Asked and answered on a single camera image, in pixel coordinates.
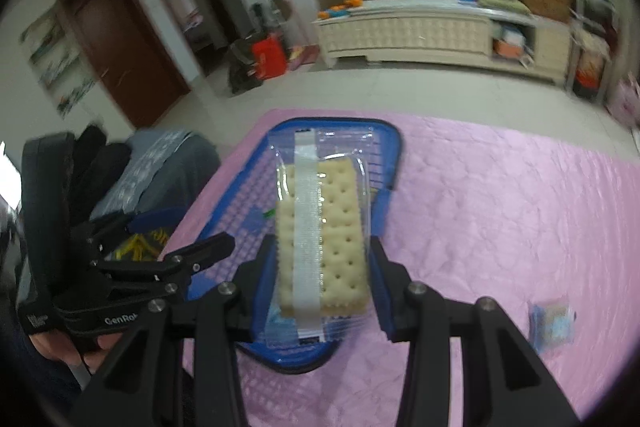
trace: bright light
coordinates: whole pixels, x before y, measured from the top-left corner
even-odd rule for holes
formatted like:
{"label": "bright light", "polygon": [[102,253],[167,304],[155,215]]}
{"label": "bright light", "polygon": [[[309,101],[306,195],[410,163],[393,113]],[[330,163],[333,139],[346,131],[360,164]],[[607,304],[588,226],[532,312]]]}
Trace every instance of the bright light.
{"label": "bright light", "polygon": [[16,210],[22,197],[20,172],[4,155],[4,142],[0,142],[0,196],[9,206]]}

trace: clear plastic wrapper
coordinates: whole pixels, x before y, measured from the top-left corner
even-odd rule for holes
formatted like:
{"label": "clear plastic wrapper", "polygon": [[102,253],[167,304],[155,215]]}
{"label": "clear plastic wrapper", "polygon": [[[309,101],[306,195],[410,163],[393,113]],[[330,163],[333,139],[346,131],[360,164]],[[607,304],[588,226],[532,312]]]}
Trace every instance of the clear plastic wrapper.
{"label": "clear plastic wrapper", "polygon": [[344,338],[371,308],[370,133],[272,133],[278,269],[261,340],[296,347]]}
{"label": "clear plastic wrapper", "polygon": [[529,342],[541,355],[574,341],[576,314],[568,297],[529,303]]}

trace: pink bag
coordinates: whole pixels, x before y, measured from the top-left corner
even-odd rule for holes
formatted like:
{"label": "pink bag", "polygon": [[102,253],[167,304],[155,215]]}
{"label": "pink bag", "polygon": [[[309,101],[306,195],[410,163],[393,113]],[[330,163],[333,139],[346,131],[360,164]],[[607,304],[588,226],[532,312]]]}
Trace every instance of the pink bag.
{"label": "pink bag", "polygon": [[607,110],[625,127],[635,127],[640,121],[640,86],[631,73],[618,82],[613,96],[607,102]]}

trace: cracker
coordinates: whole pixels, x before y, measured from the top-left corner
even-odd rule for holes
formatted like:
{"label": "cracker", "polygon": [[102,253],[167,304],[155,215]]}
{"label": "cracker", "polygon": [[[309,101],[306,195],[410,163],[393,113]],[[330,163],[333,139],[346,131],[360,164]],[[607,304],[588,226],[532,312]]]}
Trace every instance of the cracker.
{"label": "cracker", "polygon": [[[282,192],[276,208],[278,297],[282,316],[293,316],[295,169],[279,171]],[[358,203],[356,170],[349,158],[318,162],[321,229],[321,315],[362,314],[369,302],[367,262]]]}

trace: blue basket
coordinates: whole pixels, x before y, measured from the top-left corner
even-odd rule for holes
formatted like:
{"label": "blue basket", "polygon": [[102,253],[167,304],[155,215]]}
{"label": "blue basket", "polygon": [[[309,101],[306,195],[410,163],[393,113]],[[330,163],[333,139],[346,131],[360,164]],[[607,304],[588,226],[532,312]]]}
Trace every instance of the blue basket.
{"label": "blue basket", "polygon": [[[390,192],[394,188],[396,172],[402,151],[402,139],[395,126],[382,120],[361,118],[294,118],[284,121],[271,132],[321,128],[324,131],[370,132],[374,137],[372,153],[367,157],[369,182],[372,189],[371,235],[382,235]],[[233,254],[211,268],[193,276],[189,299],[197,299],[213,286],[233,278],[241,263],[257,254],[264,236],[274,233],[273,209],[276,205],[276,162],[269,147],[268,135],[258,144],[244,168],[229,185],[198,240],[218,232],[228,232],[236,239]],[[276,271],[275,246],[268,258],[254,302],[254,331],[262,331],[266,320]],[[295,349],[273,349],[256,342],[239,344],[244,352],[283,373],[304,373],[324,363],[339,342],[326,342],[298,346]]]}

